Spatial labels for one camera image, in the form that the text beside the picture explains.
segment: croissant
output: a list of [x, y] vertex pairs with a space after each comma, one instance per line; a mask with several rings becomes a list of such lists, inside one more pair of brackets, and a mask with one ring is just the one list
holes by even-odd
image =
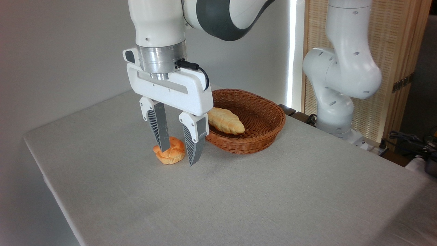
[[160, 147], [156, 145], [153, 147], [153, 152], [163, 164], [174, 164], [185, 157], [185, 146], [181, 140], [170, 137], [170, 148], [168, 150], [162, 152]]
[[226, 134], [242, 134], [244, 133], [244, 125], [241, 123], [238, 116], [227, 109], [212, 107], [208, 112], [208, 122], [217, 130]]

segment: wicker basket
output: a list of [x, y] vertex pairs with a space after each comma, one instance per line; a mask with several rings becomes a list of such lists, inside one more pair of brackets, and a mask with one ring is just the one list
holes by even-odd
[[285, 124], [285, 114], [274, 102], [238, 89], [212, 92], [214, 107], [228, 109], [236, 114], [246, 131], [240, 135], [225, 134], [209, 126], [206, 140], [234, 153], [251, 154], [269, 147]]

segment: dark gray arm segment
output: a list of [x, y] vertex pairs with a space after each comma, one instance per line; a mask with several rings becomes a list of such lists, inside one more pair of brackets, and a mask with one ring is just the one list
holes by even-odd
[[208, 34], [225, 41], [242, 38], [253, 27], [255, 22], [274, 0], [268, 0], [258, 13], [252, 24], [246, 29], [234, 25], [229, 13], [230, 0], [197, 0], [196, 13], [200, 26]]

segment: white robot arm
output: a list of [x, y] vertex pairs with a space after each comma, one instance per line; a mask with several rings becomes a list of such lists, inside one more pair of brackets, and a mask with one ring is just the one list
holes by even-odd
[[212, 92], [206, 72], [186, 60], [186, 29], [237, 40], [273, 1], [128, 0], [137, 46], [123, 51], [123, 56], [131, 86], [143, 96], [143, 118], [162, 151], [170, 147], [164, 104], [183, 110], [179, 119], [190, 165], [199, 160], [209, 133], [206, 113], [213, 106]]
[[351, 129], [349, 96], [369, 98], [381, 84], [367, 39], [371, 3], [329, 0], [326, 35], [334, 49], [315, 48], [303, 63], [317, 99], [317, 128], [365, 149], [362, 135]]

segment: gray tablecloth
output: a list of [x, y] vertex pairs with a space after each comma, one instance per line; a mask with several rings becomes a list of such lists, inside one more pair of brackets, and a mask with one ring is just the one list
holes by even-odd
[[[268, 149], [163, 165], [130, 91], [24, 138], [82, 245], [432, 245], [437, 186], [287, 117]], [[171, 136], [183, 139], [167, 107]]]

